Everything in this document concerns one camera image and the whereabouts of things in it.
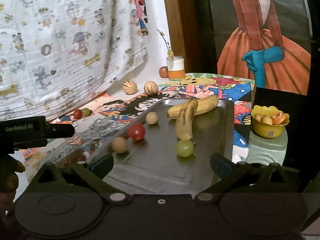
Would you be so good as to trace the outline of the person's left hand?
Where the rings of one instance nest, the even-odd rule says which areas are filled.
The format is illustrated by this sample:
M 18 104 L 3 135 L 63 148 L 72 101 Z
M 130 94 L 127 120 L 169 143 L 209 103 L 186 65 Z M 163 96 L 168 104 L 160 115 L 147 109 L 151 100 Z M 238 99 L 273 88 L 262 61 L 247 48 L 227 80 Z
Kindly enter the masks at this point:
M 25 172 L 25 166 L 19 160 L 6 154 L 1 158 L 1 231 L 7 229 L 4 219 L 6 212 L 14 211 L 14 199 L 19 186 L 17 173 Z

